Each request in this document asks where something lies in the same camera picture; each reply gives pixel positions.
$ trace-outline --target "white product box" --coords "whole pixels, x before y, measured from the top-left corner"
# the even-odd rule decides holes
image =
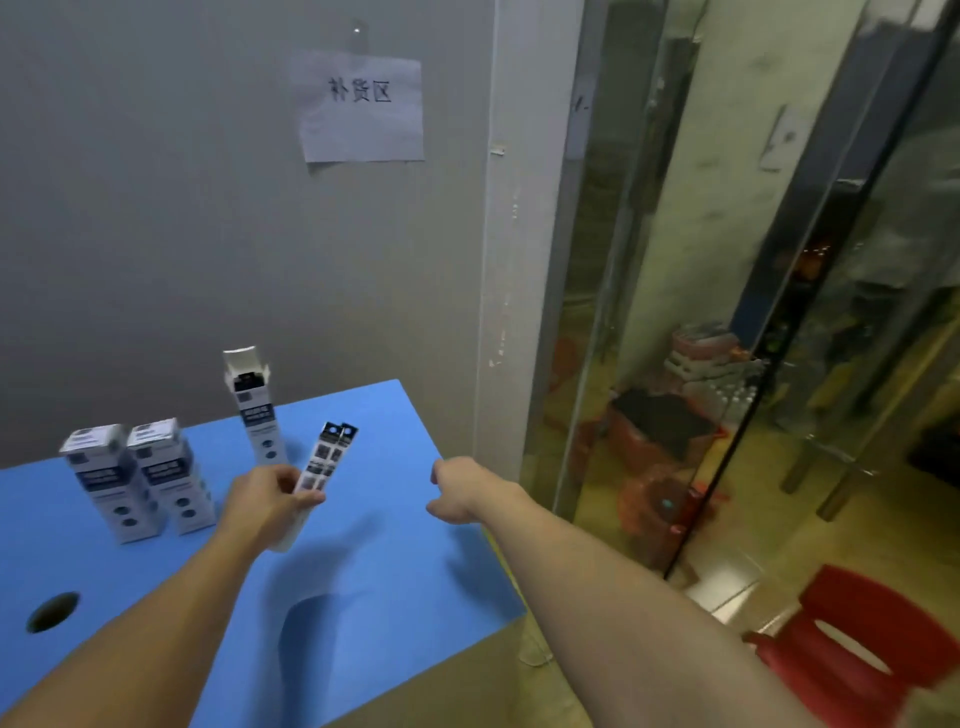
[[[297,485],[294,487],[294,493],[297,491],[321,491],[326,486],[327,480],[333,476],[333,472],[343,460],[353,438],[359,432],[357,427],[343,423],[335,425],[326,423],[324,429],[317,438],[317,444],[313,446],[313,452],[310,453],[310,459],[307,461],[306,468],[300,473]],[[293,545],[297,539],[303,525],[306,523],[309,512],[297,515],[293,526],[280,541],[271,546],[273,551],[286,551]]]
[[[237,400],[256,464],[286,463],[287,449],[267,389],[270,367],[260,363],[256,347],[224,352],[224,360],[227,362],[227,387]]]
[[[153,496],[176,522],[178,533],[217,522],[213,498],[176,419],[134,427],[127,449]]]
[[[60,448],[90,500],[121,544],[156,536],[165,516],[124,444],[123,425],[78,429]]]

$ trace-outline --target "blue table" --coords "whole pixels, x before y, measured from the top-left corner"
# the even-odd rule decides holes
[[[465,677],[471,650],[497,662],[474,671],[491,684],[499,679],[491,670],[509,671],[502,663],[516,639],[489,645],[497,635],[518,635],[524,607],[478,527],[448,526],[424,511],[436,493],[429,474],[438,453],[399,382],[276,412],[298,465],[326,420],[360,433],[294,547],[253,565],[193,725],[295,728],[348,714],[363,718],[357,724],[399,725],[399,716],[384,714],[414,710],[425,695],[441,706],[437,716],[442,706],[470,711],[497,699],[457,684],[473,682]],[[188,427],[186,435],[222,501],[230,481],[253,466],[239,418]],[[0,472],[0,710],[173,573],[211,532],[177,536],[168,524],[157,538],[119,546],[62,460]],[[38,605],[71,591],[81,595],[71,617],[26,631]],[[446,665],[452,672],[444,681]],[[408,686],[416,697],[402,696]],[[351,713],[376,704],[379,714]]]

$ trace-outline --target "table hole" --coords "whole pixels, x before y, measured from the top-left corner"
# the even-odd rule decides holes
[[[34,613],[27,619],[27,631],[34,635],[37,632],[46,632],[48,629],[53,629],[73,614],[73,610],[77,608],[79,602],[80,594],[78,592],[64,592],[52,599],[47,599],[34,609]]]

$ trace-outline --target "hand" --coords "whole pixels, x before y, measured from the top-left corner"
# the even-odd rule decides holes
[[[477,510],[483,498],[497,490],[498,485],[507,485],[472,457],[438,460],[433,464],[430,482],[440,487],[440,497],[426,504],[427,512],[458,525],[479,521]]]
[[[326,500],[322,491],[293,493],[300,471],[267,465],[234,478],[215,536],[258,556],[286,534],[298,512]]]

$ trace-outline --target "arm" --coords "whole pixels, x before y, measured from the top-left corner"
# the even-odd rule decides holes
[[[427,510],[490,530],[598,728],[819,725],[734,633],[520,486],[462,457],[433,481]]]
[[[75,649],[0,718],[0,728],[186,726],[253,559],[297,511],[324,500],[316,491],[289,495],[298,475],[272,466],[234,480],[206,545]]]

